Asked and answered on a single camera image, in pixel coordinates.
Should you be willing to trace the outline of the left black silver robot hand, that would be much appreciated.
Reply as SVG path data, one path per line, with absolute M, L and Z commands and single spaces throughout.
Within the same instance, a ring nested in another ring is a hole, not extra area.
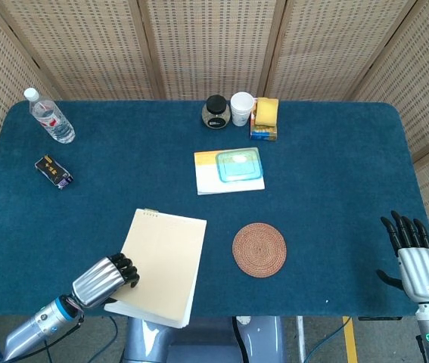
M 107 256 L 96 262 L 72 284 L 72 296 L 82 308 L 103 304 L 125 285 L 135 287 L 139 282 L 138 269 L 123 253 Z

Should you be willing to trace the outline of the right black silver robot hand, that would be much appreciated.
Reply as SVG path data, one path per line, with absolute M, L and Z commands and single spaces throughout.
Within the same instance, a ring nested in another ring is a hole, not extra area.
M 399 278 L 378 269 L 376 275 L 388 286 L 403 291 L 417 304 L 429 303 L 429 232 L 422 221 L 391 212 L 380 217 L 399 266 Z

